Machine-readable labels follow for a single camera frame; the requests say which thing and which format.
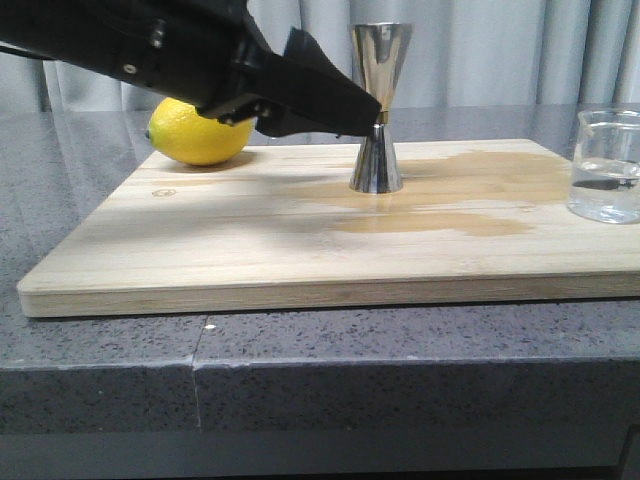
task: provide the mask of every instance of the lemon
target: lemon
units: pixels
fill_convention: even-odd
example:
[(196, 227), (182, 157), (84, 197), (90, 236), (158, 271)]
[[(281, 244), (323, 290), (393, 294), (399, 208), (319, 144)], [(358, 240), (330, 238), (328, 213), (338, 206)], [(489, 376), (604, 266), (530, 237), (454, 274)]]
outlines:
[(148, 136), (159, 152), (189, 165), (214, 165), (239, 153), (249, 141), (253, 122), (234, 126), (203, 118), (193, 105), (165, 98), (149, 120)]

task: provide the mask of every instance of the granite countertop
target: granite countertop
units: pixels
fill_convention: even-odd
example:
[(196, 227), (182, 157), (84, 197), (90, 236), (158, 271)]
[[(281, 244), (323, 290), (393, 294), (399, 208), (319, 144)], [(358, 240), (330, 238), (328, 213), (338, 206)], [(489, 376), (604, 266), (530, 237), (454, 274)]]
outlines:
[[(529, 138), (570, 158), (578, 108), (406, 109), (392, 124), (396, 141)], [(0, 115), (0, 478), (620, 461), (640, 419), (637, 298), (24, 317), (17, 281), (151, 153), (149, 115)]]

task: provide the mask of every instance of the glass of water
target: glass of water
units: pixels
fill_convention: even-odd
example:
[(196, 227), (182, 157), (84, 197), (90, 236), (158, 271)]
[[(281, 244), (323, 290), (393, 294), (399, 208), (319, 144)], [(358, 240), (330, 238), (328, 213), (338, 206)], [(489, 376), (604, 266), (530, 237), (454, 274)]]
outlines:
[(600, 222), (640, 222), (640, 112), (586, 110), (578, 120), (569, 210)]

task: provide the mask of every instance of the curtain fold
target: curtain fold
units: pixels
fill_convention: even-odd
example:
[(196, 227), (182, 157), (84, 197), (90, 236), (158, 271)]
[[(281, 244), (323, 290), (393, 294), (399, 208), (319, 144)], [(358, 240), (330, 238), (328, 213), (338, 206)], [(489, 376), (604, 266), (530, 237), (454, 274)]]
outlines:
[[(393, 106), (640, 102), (640, 0), (250, 0), (276, 53), (309, 31), (358, 81), (348, 27), (411, 22)], [(0, 54), (0, 113), (152, 109), (161, 96)]]

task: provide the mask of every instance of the jigger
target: jigger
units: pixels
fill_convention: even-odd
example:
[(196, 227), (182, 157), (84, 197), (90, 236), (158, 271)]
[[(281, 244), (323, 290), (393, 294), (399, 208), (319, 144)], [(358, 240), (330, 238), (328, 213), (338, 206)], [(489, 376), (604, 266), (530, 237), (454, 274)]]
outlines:
[(388, 129), (389, 107), (411, 39), (409, 23), (351, 26), (351, 39), (363, 88), (382, 109), (360, 145), (350, 187), (363, 193), (390, 193), (402, 188), (402, 177)]

